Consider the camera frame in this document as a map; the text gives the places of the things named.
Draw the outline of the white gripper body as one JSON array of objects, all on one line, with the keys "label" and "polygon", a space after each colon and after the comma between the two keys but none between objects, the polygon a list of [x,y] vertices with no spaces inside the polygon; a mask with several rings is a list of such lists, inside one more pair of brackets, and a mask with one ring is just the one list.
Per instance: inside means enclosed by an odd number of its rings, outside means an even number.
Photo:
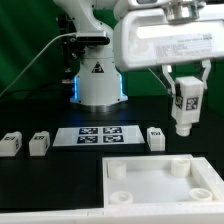
[{"label": "white gripper body", "polygon": [[114,59],[121,71],[224,58],[224,4],[207,5],[197,20],[172,24],[164,10],[127,13],[114,28]]}]

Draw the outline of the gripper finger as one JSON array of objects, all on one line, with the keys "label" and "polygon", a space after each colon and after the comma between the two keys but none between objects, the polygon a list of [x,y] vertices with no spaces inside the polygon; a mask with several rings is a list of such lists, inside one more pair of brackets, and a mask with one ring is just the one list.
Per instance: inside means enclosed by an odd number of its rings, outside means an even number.
[{"label": "gripper finger", "polygon": [[166,80],[166,89],[170,96],[174,97],[176,95],[175,82],[171,77],[172,67],[170,65],[162,66],[162,74]]},{"label": "gripper finger", "polygon": [[202,60],[201,65],[202,65],[201,81],[203,82],[203,89],[207,90],[208,89],[207,79],[211,71],[211,61],[209,59]]}]

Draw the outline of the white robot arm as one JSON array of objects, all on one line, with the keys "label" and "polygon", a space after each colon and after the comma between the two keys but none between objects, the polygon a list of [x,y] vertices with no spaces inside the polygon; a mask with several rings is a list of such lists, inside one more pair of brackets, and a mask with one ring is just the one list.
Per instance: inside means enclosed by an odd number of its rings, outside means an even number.
[{"label": "white robot arm", "polygon": [[126,71],[224,58],[224,3],[206,0],[53,0],[81,49],[70,101],[104,110],[127,100]]}]

